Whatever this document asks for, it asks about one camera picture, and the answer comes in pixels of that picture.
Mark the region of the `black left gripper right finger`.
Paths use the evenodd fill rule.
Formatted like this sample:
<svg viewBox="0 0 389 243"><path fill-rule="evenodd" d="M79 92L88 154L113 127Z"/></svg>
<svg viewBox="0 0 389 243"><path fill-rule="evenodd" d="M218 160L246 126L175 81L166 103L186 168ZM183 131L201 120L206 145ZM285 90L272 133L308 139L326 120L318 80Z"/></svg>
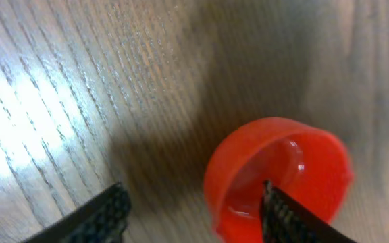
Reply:
<svg viewBox="0 0 389 243"><path fill-rule="evenodd" d="M259 217L265 243L355 243L271 181L266 180L263 185Z"/></svg>

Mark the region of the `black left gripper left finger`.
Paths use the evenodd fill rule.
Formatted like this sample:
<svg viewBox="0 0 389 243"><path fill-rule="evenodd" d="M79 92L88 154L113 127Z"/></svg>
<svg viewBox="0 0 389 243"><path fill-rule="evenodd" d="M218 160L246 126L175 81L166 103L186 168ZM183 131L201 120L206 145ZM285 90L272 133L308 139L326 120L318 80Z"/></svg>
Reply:
<svg viewBox="0 0 389 243"><path fill-rule="evenodd" d="M122 243L130 210L128 191L118 182L25 243Z"/></svg>

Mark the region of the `red measuring scoop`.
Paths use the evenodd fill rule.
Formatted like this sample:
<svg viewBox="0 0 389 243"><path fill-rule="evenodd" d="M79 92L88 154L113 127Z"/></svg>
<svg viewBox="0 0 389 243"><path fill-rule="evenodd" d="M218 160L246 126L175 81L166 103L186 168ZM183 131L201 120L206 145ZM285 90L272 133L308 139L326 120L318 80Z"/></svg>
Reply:
<svg viewBox="0 0 389 243"><path fill-rule="evenodd" d="M353 180L351 158L332 133L286 118L249 122L212 154L203 192L223 242L262 242L264 181L330 223Z"/></svg>

